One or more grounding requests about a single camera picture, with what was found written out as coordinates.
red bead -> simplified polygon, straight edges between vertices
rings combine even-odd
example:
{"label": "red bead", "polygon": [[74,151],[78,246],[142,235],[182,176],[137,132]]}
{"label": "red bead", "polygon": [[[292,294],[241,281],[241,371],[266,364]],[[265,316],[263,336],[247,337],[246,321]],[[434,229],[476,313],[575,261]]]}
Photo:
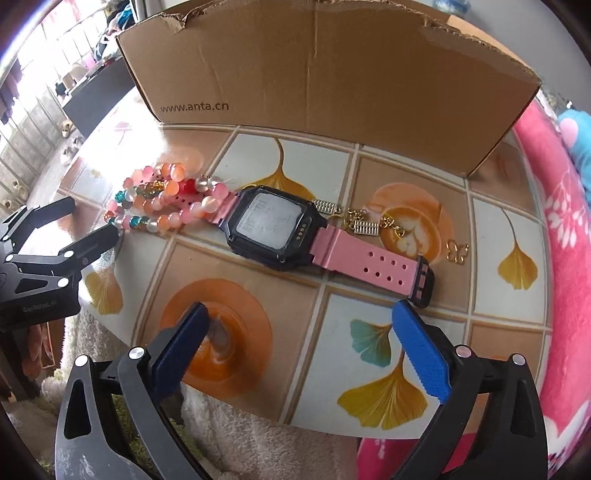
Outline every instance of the red bead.
{"label": "red bead", "polygon": [[197,190],[195,189],[195,179],[182,180],[178,183],[178,186],[180,188],[180,193],[189,195],[197,193]]}

wall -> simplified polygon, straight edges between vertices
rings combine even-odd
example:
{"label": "wall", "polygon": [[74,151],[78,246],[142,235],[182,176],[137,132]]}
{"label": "wall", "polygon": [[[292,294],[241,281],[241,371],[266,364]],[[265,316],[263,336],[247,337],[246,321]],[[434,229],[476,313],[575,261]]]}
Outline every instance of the wall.
{"label": "wall", "polygon": [[[418,1],[433,4],[432,0]],[[181,2],[162,3],[169,8]],[[560,20],[541,0],[470,3],[472,8],[466,18],[470,23],[519,55],[553,89],[572,100],[576,108],[591,112],[591,66]]]}

cardboard box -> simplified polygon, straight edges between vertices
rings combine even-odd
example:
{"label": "cardboard box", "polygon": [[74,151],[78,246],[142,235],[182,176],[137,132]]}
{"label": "cardboard box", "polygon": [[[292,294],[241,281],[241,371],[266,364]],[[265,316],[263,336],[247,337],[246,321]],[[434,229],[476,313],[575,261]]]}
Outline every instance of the cardboard box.
{"label": "cardboard box", "polygon": [[410,0],[193,0],[118,42],[162,122],[307,132],[462,176],[540,86],[484,32]]}

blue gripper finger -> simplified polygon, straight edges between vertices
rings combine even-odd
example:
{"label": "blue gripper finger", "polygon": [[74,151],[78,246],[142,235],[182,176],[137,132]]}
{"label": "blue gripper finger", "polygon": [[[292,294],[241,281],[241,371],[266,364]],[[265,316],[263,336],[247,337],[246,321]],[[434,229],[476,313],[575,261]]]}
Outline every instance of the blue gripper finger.
{"label": "blue gripper finger", "polygon": [[[207,335],[209,313],[206,306],[202,303],[194,303],[185,312],[178,325],[171,329],[176,329],[176,332],[154,359],[152,365],[150,396],[157,404],[178,389],[189,363]],[[166,335],[165,330],[158,334],[160,335]]]}
{"label": "blue gripper finger", "polygon": [[445,403],[452,391],[449,366],[406,300],[392,308],[392,328],[406,351],[425,391]]}

yellow ginkgo leaf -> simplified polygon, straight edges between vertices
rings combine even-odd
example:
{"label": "yellow ginkgo leaf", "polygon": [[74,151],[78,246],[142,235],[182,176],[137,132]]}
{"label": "yellow ginkgo leaf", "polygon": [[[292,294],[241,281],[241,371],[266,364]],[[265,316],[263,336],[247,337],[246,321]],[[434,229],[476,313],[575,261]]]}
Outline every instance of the yellow ginkgo leaf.
{"label": "yellow ginkgo leaf", "polygon": [[283,173],[283,161],[285,157],[283,145],[281,145],[281,142],[278,138],[274,138],[274,140],[277,142],[277,146],[279,147],[279,165],[277,166],[277,169],[268,177],[253,181],[251,185],[264,185],[267,187],[272,187],[283,192],[291,193],[292,195],[296,195],[305,200],[313,201],[316,197],[314,197],[310,190],[296,181],[290,180],[285,176],[285,173]]}
{"label": "yellow ginkgo leaf", "polygon": [[406,378],[402,371],[404,350],[398,364],[384,378],[344,392],[337,400],[349,415],[357,417],[362,427],[390,430],[420,418],[427,409],[423,393]]}
{"label": "yellow ginkgo leaf", "polygon": [[123,292],[113,267],[91,272],[84,283],[90,294],[90,304],[101,315],[119,313],[123,309]]}
{"label": "yellow ginkgo leaf", "polygon": [[499,264],[499,276],[508,284],[512,285],[515,290],[528,290],[538,278],[538,267],[535,262],[528,257],[528,255],[523,253],[521,248],[519,248],[511,219],[503,209],[501,209],[501,211],[511,226],[514,246],[513,251]]}

